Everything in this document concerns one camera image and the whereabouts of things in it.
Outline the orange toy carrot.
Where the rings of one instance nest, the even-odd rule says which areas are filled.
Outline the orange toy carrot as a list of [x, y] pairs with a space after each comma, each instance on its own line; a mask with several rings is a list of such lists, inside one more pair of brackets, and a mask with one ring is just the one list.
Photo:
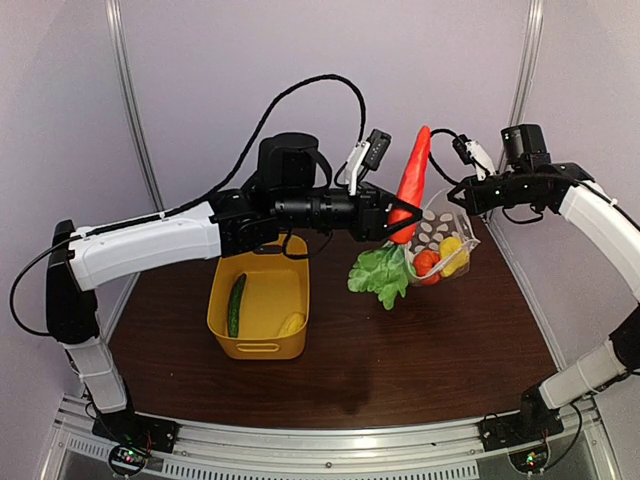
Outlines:
[[399, 184], [397, 196], [420, 207], [425, 189], [425, 175], [431, 152], [431, 129], [422, 126]]

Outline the polka dot zip bag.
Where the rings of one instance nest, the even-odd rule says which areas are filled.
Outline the polka dot zip bag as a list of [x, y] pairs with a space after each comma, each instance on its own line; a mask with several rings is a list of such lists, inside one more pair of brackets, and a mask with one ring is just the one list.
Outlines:
[[431, 286], [464, 275], [479, 244], [465, 210], [440, 190], [423, 207], [422, 219], [405, 247], [409, 284]]

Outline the orange toy pumpkin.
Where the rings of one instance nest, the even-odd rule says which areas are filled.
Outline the orange toy pumpkin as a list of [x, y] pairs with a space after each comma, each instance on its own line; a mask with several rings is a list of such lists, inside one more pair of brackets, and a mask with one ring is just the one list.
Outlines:
[[440, 262], [440, 255], [429, 249], [421, 250], [413, 259], [413, 267], [417, 276], [427, 275]]

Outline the green toy lettuce leaf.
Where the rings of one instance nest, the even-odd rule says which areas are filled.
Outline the green toy lettuce leaf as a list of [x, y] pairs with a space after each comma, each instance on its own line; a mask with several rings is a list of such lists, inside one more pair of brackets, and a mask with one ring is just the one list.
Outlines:
[[358, 255], [349, 271], [347, 287], [352, 293], [375, 294], [383, 308], [390, 311], [398, 296], [406, 296], [410, 272], [405, 247], [387, 243]]

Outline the yellow toy pepper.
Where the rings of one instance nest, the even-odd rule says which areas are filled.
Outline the yellow toy pepper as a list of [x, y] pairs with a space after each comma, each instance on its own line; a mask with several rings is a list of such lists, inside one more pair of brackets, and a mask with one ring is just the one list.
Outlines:
[[441, 260], [448, 261], [441, 270], [441, 276], [444, 278], [451, 277], [470, 261], [469, 253], [463, 248], [462, 241], [454, 236], [447, 237], [440, 243], [439, 255]]

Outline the dark green toy cucumber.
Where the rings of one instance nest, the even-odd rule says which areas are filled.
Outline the dark green toy cucumber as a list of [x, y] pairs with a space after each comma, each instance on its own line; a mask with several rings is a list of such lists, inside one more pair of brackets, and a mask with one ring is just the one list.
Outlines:
[[246, 281], [247, 274], [240, 274], [230, 290], [227, 308], [227, 333], [230, 338], [237, 338], [239, 335], [240, 309]]

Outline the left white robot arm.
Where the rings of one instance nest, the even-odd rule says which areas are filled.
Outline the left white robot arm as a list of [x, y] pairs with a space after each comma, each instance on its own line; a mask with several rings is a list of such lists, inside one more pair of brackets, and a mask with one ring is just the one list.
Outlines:
[[386, 240], [419, 220], [430, 136], [414, 145], [396, 193], [366, 181], [390, 143], [373, 131], [352, 150], [340, 188], [317, 186], [330, 167], [318, 140], [281, 133], [261, 141], [254, 174], [238, 189], [207, 193], [173, 210], [100, 227], [60, 222], [45, 281], [49, 333], [65, 349], [106, 429], [123, 444], [137, 442], [144, 424], [117, 371], [97, 320], [98, 286], [134, 273], [190, 261], [243, 254], [280, 233], [345, 230], [358, 241]]

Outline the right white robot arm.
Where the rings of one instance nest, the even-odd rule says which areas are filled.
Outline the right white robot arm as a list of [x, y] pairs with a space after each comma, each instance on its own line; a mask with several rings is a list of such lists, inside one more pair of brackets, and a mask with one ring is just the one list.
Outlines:
[[502, 130], [502, 160], [453, 133], [467, 167], [448, 199], [494, 214], [523, 294], [556, 363], [507, 416], [535, 440], [562, 409], [639, 376], [639, 226], [575, 162], [557, 162], [534, 124]]

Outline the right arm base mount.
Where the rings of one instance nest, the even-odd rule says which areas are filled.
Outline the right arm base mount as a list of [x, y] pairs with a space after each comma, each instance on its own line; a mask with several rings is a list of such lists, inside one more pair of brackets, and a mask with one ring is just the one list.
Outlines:
[[550, 439], [564, 432], [558, 415], [543, 416], [540, 423], [525, 420], [521, 412], [487, 414], [478, 424], [485, 452], [506, 450], [510, 465], [519, 474], [542, 474], [551, 465]]

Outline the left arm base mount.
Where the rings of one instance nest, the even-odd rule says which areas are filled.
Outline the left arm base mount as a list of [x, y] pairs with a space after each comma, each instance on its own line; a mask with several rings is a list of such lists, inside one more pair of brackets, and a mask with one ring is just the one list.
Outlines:
[[92, 433], [113, 441], [107, 455], [118, 476], [132, 477], [149, 466], [154, 453], [172, 453], [179, 426], [175, 421], [131, 412], [95, 415]]

